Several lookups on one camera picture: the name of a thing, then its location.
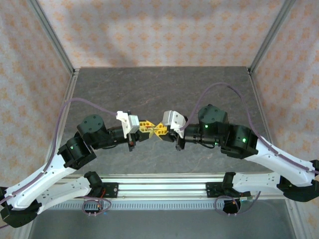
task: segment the floral wallpaper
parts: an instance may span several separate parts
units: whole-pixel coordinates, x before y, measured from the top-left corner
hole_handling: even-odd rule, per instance
[[[249,66],[284,0],[39,0],[80,67]]]
[[[0,1],[0,42],[0,185],[8,187],[43,165],[70,75],[26,0]]]
[[[318,2],[295,2],[254,79],[278,147],[304,160],[319,160]],[[318,238],[319,199],[305,208],[313,238]]]

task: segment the yellow object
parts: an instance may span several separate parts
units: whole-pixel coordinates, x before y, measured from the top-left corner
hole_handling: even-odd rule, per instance
[[[161,135],[167,134],[167,127],[162,122],[155,126],[152,122],[145,120],[140,121],[140,132],[149,133],[149,138],[155,133],[161,139]]]

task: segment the enclosure wall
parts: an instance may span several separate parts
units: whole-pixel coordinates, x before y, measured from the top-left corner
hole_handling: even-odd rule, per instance
[[[319,4],[316,1],[296,1],[253,77],[275,144],[302,159],[319,159]],[[317,238],[319,200],[304,206],[313,238]]]
[[[249,66],[283,0],[39,0],[74,67]]]
[[[0,185],[8,187],[44,163],[70,75],[25,0],[0,1],[0,42]]]

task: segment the gray marble surface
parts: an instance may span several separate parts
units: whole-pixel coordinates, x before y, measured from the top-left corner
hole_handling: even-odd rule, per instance
[[[227,82],[240,90],[249,106],[256,129],[266,135],[251,83],[245,67],[148,67],[148,68],[82,68],[73,97],[81,97],[110,111],[127,111],[141,120],[161,122],[164,111],[175,110],[190,115],[195,103],[210,84]],[[248,126],[244,107],[230,89],[217,87],[204,97],[201,106],[212,104],[228,112],[231,123]],[[62,143],[76,132],[76,126],[90,114],[99,114],[105,126],[121,125],[115,117],[74,102],[68,114]],[[192,120],[197,123],[197,116]],[[105,174],[137,173],[217,173],[262,172],[263,166],[229,158],[220,148],[207,149],[187,143],[185,150],[175,150],[175,143],[156,136],[138,142],[133,152],[127,145],[97,150],[93,160],[77,174],[96,171]]]

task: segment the orange patterned backdrop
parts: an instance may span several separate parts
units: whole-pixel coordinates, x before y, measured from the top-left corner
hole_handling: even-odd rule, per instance
[[[43,165],[70,75],[26,0],[0,1],[0,42],[0,186],[8,187]]]
[[[249,66],[284,0],[39,0],[72,64]]]
[[[319,160],[319,3],[298,0],[254,79],[278,147]],[[319,234],[319,200],[305,204],[313,238]]]

